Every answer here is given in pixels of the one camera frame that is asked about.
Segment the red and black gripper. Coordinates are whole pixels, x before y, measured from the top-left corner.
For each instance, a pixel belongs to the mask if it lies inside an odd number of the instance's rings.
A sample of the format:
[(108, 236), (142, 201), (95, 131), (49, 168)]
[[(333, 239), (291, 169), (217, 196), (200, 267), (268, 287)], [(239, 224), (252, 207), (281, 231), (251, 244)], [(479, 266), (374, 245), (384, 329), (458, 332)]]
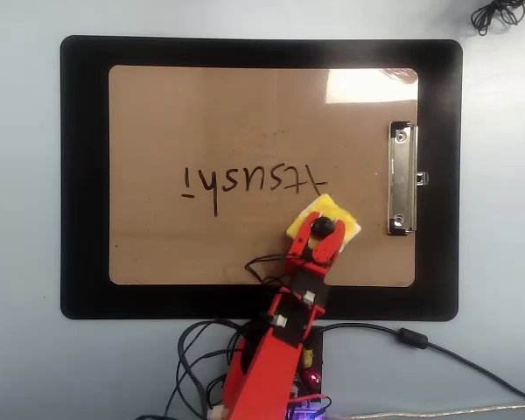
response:
[[(285, 272), (290, 276), (290, 290), (308, 305), (326, 307), (330, 287), (325, 277), (332, 267), (345, 238), (342, 220), (319, 219), (320, 212), (300, 214), (288, 227), (292, 238), (285, 259)], [(313, 249), (310, 237), (316, 241)]]

